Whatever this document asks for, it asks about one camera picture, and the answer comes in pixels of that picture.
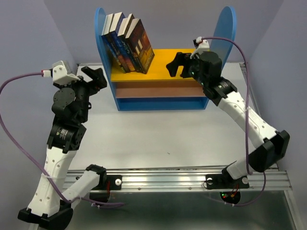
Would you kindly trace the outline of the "Little Women book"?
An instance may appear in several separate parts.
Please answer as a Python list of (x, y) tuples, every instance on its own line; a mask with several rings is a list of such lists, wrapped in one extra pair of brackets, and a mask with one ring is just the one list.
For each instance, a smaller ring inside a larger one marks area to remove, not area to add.
[(123, 56), (125, 63), (127, 64), (130, 72), (138, 72), (140, 70), (138, 64), (135, 61), (132, 50), (126, 41), (126, 35), (128, 33), (129, 27), (131, 25), (132, 20), (134, 19), (134, 15), (130, 13), (128, 17), (124, 18), (121, 22), (118, 38), (120, 41), (120, 53)]

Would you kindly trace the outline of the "Edward Tulane book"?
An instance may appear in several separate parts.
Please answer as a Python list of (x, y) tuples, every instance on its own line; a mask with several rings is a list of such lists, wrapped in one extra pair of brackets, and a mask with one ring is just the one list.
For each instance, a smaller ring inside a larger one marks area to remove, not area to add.
[(136, 71), (146, 74), (154, 58), (154, 51), (141, 19), (132, 19), (125, 35), (125, 42)]

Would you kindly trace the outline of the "Animal Farm book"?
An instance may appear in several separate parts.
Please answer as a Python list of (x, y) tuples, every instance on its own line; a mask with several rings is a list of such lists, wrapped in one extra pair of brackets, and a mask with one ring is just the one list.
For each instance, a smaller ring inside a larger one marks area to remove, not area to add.
[(121, 70), (121, 72), (125, 73), (125, 70), (117, 56), (117, 52), (116, 52), (116, 45), (113, 42), (113, 38), (110, 35), (110, 28), (111, 28), (111, 24), (113, 22), (113, 18), (114, 18), (114, 14), (108, 14), (106, 16), (106, 20), (104, 22), (104, 26), (103, 26), (103, 30), (101, 33), (101, 37), (102, 40), (104, 42), (104, 45), (110, 55), (111, 58), (111, 62), (114, 61), (116, 62), (118, 68)]

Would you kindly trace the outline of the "Three Days to See book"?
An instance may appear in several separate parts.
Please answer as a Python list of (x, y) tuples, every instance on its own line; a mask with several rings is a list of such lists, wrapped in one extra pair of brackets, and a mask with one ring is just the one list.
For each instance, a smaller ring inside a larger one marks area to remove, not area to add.
[(135, 71), (135, 72), (143, 73), (143, 70), (139, 62), (136, 60), (136, 57), (134, 56), (131, 48), (129, 47), (126, 41), (126, 35), (128, 33), (128, 30), (130, 28), (130, 25), (133, 19), (134, 19), (134, 15), (132, 13), (130, 13), (127, 18), (123, 19), (119, 37), (122, 41), (123, 49), (125, 51), (125, 53), (123, 54), (123, 57), (125, 58), (125, 61), (127, 63), (127, 66), (130, 72)]

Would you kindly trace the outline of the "Jane Eyre book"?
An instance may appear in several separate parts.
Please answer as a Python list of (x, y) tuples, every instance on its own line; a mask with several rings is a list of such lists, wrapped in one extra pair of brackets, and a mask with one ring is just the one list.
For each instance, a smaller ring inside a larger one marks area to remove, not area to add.
[(121, 32), (120, 27), (122, 25), (124, 18), (125, 18), (125, 15), (123, 12), (115, 13), (113, 16), (113, 20), (112, 20), (112, 24), (111, 24), (109, 33), (113, 40), (114, 50), (115, 50), (117, 59), (119, 60), (119, 63), (123, 67), (124, 71), (126, 73), (129, 73), (129, 72), (133, 72), (135, 68), (128, 56), (126, 49), (123, 46), (121, 39), (119, 38), (119, 35)]

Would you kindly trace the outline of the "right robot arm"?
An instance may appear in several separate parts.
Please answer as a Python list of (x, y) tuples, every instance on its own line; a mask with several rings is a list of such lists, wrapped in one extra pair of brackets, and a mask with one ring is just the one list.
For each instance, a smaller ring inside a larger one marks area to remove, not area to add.
[(171, 77), (182, 66), (182, 78), (193, 78), (202, 86), (205, 96), (227, 113), (245, 131), (246, 141), (254, 150), (245, 158), (227, 165), (220, 174), (206, 176), (207, 189), (227, 189), (240, 184), (248, 187), (247, 175), (263, 173), (285, 156), (290, 135), (267, 124), (243, 99), (234, 84), (222, 77), (222, 61), (214, 52), (201, 54), (178, 52), (166, 65)]

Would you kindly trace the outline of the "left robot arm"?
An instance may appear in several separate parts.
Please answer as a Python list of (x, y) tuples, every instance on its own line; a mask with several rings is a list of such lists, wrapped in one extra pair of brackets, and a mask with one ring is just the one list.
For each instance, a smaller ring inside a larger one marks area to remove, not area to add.
[(43, 172), (28, 207), (18, 213), (18, 219), (30, 224), (31, 230), (64, 230), (68, 227), (74, 208), (91, 189), (106, 185), (106, 169), (91, 164), (83, 175), (68, 189), (62, 191), (69, 166), (81, 145), (92, 105), (90, 96), (107, 87), (103, 70), (83, 67), (90, 77), (86, 82), (64, 66), (56, 64), (42, 71), (51, 77), (58, 91), (51, 107), (55, 117), (47, 139), (47, 152)]

